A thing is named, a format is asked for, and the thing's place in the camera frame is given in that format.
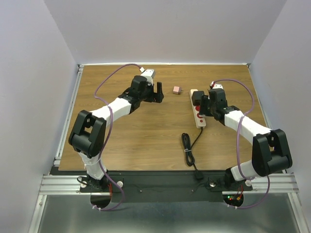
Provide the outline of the white red power strip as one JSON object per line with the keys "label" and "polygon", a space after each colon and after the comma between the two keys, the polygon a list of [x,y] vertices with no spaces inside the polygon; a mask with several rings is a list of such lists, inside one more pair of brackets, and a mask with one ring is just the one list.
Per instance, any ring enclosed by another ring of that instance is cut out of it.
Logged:
{"label": "white red power strip", "polygon": [[194,115],[194,121],[196,124],[196,128],[204,129],[206,127],[206,120],[199,115],[200,106],[199,105],[195,106],[192,103],[192,96],[193,96],[194,91],[197,91],[197,89],[191,89],[190,90],[190,103],[191,103],[191,107],[192,107],[192,111],[193,111],[193,115]]}

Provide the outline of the black cube socket adapter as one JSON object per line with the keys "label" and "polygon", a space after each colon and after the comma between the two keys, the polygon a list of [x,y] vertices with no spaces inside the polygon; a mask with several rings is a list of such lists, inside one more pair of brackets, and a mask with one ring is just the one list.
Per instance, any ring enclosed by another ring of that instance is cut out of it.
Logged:
{"label": "black cube socket adapter", "polygon": [[201,90],[193,91],[192,96],[191,96],[191,101],[192,101],[193,106],[201,105],[201,99],[204,94],[205,94],[204,91],[201,91]]}

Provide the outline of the small pink charger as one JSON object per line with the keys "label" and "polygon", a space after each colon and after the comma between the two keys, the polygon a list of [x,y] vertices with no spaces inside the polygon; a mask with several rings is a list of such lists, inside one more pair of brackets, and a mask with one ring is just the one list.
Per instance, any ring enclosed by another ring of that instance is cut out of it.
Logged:
{"label": "small pink charger", "polygon": [[174,86],[173,87],[173,93],[176,95],[180,95],[183,92],[182,87],[180,86]]}

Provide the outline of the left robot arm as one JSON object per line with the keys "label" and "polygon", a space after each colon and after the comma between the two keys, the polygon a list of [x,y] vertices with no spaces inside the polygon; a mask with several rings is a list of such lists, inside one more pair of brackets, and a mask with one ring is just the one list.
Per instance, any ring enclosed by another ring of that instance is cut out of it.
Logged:
{"label": "left robot arm", "polygon": [[93,110],[78,113],[69,136],[69,144],[80,155],[87,172],[86,181],[81,184],[104,191],[110,183],[107,169],[101,163],[101,155],[111,135],[113,122],[133,113],[142,102],[161,103],[164,99],[162,83],[152,78],[136,75],[129,88],[125,89],[113,102]]}

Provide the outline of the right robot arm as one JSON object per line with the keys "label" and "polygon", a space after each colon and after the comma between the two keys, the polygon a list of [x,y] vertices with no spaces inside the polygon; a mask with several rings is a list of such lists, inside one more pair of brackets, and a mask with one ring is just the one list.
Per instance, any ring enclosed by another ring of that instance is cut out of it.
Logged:
{"label": "right robot arm", "polygon": [[236,106],[229,106],[223,89],[213,88],[208,91],[208,95],[201,96],[199,115],[213,117],[252,145],[251,160],[237,163],[225,171],[226,188],[235,189],[247,178],[266,177],[292,167],[293,160],[285,132],[264,127]]}

